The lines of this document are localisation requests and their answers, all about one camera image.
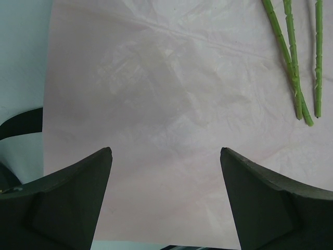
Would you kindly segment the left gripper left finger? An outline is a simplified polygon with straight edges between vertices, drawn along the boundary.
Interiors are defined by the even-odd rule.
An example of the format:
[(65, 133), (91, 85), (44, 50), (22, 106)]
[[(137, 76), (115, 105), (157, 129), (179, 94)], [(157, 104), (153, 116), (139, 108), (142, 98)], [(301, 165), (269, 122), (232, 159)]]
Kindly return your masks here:
[(90, 249), (112, 165), (105, 147), (1, 191), (1, 249)]

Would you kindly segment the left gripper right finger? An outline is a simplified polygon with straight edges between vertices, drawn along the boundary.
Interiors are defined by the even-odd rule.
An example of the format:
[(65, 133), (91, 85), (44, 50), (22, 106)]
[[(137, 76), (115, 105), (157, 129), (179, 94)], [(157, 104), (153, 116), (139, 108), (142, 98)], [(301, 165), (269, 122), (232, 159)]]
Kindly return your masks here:
[(221, 168), (241, 249), (332, 249), (332, 192), (260, 166), (230, 148)]

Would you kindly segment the black ribbon gold lettering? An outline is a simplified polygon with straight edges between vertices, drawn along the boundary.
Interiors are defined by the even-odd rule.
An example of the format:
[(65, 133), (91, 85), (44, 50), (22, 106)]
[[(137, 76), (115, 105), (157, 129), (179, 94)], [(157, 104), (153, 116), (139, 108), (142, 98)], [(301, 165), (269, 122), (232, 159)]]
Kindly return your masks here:
[[(14, 136), (41, 133), (43, 107), (29, 110), (11, 117), (1, 124), (1, 140)], [(1, 193), (21, 185), (16, 175), (1, 161)]]

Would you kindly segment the pink rose stem one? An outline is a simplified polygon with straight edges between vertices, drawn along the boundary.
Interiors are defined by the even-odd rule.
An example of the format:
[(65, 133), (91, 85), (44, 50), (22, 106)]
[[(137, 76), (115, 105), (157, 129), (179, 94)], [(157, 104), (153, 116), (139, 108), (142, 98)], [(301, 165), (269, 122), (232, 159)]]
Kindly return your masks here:
[[(292, 91), (294, 94), (294, 105), (295, 105), (295, 110), (296, 110), (296, 99), (295, 99), (295, 92), (294, 92), (294, 83), (292, 80), (292, 66), (291, 66), (291, 56), (290, 56), (290, 49), (289, 45), (287, 45), (285, 38), (282, 34), (281, 27), (279, 25), (279, 21), (277, 19), (276, 13), (274, 11), (274, 7), (271, 1), (266, 0), (262, 1), (263, 7), (265, 9), (265, 12), (267, 14), (267, 17), (269, 19), (269, 22), (271, 24), (272, 30), (274, 32), (277, 44), (281, 50), (281, 54), (283, 56), (283, 59), (286, 64), (286, 70), (287, 74), (291, 83)], [(302, 113), (303, 113), (303, 119), (305, 120), (305, 123), (311, 127), (314, 125), (314, 122), (311, 118), (310, 112), (308, 110), (308, 107), (306, 105), (303, 93), (301, 91), (301, 100), (302, 100)]]

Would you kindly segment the pink tissue paper sheet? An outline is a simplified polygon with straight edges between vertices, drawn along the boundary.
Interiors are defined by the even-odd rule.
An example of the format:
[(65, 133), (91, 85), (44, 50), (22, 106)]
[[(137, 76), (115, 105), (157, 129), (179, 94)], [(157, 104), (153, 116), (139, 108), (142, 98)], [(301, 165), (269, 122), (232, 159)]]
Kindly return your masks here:
[(54, 1), (43, 123), (45, 174), (112, 149), (95, 240), (238, 249), (223, 147), (332, 189), (332, 1), (312, 127), (261, 1)]

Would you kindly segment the pink rose stem three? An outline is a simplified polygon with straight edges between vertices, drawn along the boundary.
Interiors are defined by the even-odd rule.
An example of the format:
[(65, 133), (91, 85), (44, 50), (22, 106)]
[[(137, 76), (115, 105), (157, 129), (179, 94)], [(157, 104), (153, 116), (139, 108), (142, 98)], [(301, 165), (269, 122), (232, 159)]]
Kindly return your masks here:
[(316, 23), (316, 83), (315, 83), (315, 116), (322, 116), (322, 64), (323, 64), (323, 1), (315, 3)]

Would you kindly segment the pink rose stem two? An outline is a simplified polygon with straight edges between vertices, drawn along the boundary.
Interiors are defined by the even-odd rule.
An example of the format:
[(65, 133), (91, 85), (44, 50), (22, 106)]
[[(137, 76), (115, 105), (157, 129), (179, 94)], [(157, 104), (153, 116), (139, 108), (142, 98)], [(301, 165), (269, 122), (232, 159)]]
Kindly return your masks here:
[(300, 87), (296, 36), (295, 36), (295, 31), (294, 31), (291, 0), (283, 0), (283, 5), (284, 5), (284, 12), (286, 15), (285, 19), (286, 19), (286, 25), (287, 25), (289, 49), (290, 49), (290, 56), (291, 56), (292, 80), (294, 83), (297, 119), (301, 120), (303, 118), (301, 87)]

